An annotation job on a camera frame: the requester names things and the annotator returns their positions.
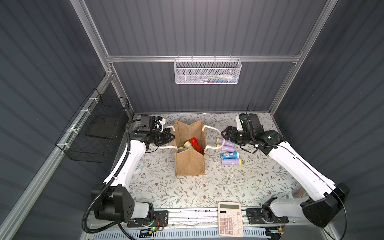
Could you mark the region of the blue flashlight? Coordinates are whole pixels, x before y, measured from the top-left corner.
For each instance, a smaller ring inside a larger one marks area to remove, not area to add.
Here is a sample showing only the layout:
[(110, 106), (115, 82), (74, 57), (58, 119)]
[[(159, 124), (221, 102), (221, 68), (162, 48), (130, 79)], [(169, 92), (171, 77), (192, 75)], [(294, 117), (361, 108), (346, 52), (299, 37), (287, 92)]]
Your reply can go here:
[(239, 159), (240, 155), (238, 152), (232, 152), (232, 153), (221, 153), (222, 159)]

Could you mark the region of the purple flashlight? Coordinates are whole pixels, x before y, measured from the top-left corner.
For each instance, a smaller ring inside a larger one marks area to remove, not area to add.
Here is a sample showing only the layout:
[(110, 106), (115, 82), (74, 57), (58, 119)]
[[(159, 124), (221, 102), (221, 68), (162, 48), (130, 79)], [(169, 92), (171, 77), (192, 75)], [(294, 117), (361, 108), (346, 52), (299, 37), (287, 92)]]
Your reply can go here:
[(223, 145), (221, 148), (218, 148), (218, 151), (223, 153), (233, 153), (236, 151), (236, 149), (232, 146)]
[(241, 166), (242, 160), (239, 158), (236, 159), (221, 159), (222, 165), (229, 165), (229, 166)]
[(222, 138), (217, 138), (216, 143), (218, 147), (221, 146), (222, 144), (229, 147), (235, 147), (235, 143), (232, 143), (231, 141), (228, 141), (228, 140), (224, 140)]

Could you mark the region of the purple flashlight top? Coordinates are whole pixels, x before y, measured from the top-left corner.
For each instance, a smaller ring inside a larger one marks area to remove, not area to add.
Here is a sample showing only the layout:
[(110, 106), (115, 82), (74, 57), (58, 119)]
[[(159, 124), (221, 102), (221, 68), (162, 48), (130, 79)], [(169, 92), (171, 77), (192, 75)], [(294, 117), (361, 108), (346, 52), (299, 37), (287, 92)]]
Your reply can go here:
[(228, 140), (224, 140), (222, 138), (217, 138), (216, 143), (218, 147), (221, 146), (222, 144), (229, 147), (235, 147), (235, 143), (232, 143), (231, 141), (228, 141)]

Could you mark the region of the red flashlight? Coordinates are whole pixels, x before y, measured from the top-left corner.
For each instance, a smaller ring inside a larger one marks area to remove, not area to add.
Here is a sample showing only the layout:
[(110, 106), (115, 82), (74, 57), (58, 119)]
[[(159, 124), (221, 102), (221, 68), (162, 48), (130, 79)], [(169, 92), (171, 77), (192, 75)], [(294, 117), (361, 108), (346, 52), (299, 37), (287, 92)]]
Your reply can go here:
[(198, 140), (196, 138), (191, 138), (190, 143), (198, 153), (202, 155), (204, 154), (204, 150), (200, 147)]

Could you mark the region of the brown jute tote bag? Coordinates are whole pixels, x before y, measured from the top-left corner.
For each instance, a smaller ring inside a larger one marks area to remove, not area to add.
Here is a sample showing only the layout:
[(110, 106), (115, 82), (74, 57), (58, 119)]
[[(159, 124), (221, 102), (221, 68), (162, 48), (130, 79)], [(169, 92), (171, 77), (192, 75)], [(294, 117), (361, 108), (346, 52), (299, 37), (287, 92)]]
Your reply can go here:
[[(210, 146), (206, 141), (206, 131), (211, 129), (220, 133), (217, 128), (205, 125), (204, 122), (197, 121), (193, 124), (185, 124), (176, 121), (172, 127), (169, 127), (171, 134), (175, 139), (171, 143), (162, 148), (170, 148), (175, 153), (175, 173), (176, 176), (202, 176), (206, 174), (205, 156), (209, 149), (216, 150), (216, 147)], [(178, 152), (178, 148), (184, 146), (186, 142), (190, 142), (195, 138), (197, 144), (202, 149), (197, 151), (194, 147), (191, 149)]]

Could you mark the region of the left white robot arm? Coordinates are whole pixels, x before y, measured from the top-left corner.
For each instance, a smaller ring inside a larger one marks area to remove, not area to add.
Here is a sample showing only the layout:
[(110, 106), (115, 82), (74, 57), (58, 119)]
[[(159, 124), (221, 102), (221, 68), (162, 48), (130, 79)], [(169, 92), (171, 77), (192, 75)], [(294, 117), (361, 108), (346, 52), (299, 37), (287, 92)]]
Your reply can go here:
[(171, 129), (160, 132), (135, 131), (129, 134), (127, 145), (115, 168), (104, 180), (95, 185), (91, 192), (95, 218), (112, 222), (127, 223), (130, 221), (152, 222), (154, 208), (150, 203), (136, 202), (129, 193), (129, 186), (140, 159), (149, 145), (157, 148), (175, 139)]

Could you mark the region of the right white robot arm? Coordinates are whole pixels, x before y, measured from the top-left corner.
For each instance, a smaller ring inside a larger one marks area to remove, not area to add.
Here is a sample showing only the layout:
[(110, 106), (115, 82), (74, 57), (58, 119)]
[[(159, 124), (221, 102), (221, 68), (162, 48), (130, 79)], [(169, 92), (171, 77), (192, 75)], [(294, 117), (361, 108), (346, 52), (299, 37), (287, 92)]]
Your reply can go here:
[(257, 115), (242, 113), (236, 122), (237, 126), (228, 126), (221, 132), (224, 140), (241, 148), (252, 145), (262, 151), (287, 170), (308, 194), (296, 200), (270, 198), (262, 205), (265, 222), (273, 223), (282, 217), (306, 218), (324, 228), (345, 210), (344, 203), (350, 193), (345, 184), (337, 185), (317, 171), (277, 131), (265, 131)]

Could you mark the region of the clear tape roll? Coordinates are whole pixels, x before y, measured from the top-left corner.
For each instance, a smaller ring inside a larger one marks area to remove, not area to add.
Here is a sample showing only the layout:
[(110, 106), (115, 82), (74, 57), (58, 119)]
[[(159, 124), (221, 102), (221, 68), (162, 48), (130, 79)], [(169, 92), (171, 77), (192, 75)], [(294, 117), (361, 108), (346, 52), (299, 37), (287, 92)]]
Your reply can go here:
[(143, 163), (142, 163), (142, 162), (139, 162), (137, 168), (136, 168), (135, 171), (134, 171), (134, 175), (139, 174), (139, 173), (143, 170), (143, 168), (144, 168)]

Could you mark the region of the pink desk calculator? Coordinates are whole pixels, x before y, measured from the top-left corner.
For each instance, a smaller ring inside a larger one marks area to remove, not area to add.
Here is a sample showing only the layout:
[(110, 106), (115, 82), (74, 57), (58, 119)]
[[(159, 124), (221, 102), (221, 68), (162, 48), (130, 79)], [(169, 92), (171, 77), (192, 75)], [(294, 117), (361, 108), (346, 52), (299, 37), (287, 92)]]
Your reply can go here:
[(219, 236), (242, 238), (244, 236), (242, 206), (235, 202), (218, 203)]

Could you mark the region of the markers in wall basket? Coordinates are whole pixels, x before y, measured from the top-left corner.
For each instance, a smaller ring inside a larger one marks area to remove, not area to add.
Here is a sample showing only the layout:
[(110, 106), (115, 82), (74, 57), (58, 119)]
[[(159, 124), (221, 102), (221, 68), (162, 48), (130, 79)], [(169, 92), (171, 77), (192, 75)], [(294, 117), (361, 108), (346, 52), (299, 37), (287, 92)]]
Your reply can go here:
[(208, 77), (201, 79), (200, 82), (237, 84), (238, 83), (238, 76), (235, 76), (235, 75), (208, 76)]

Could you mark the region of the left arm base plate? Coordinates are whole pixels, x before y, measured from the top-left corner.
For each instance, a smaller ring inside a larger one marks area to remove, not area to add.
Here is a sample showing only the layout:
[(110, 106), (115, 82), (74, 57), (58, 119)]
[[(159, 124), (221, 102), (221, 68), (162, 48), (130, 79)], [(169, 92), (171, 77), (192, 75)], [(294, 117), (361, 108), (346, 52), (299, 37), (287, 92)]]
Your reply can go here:
[(169, 211), (152, 211), (143, 219), (134, 219), (127, 223), (128, 228), (166, 227), (169, 220)]

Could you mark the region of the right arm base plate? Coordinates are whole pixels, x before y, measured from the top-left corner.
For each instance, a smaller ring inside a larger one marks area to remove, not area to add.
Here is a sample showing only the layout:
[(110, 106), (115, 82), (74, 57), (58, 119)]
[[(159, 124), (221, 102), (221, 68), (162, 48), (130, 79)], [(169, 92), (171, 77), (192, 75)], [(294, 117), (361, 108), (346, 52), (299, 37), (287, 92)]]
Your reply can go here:
[(276, 217), (272, 212), (268, 212), (262, 208), (248, 208), (246, 209), (246, 216), (249, 224), (287, 224), (288, 217)]

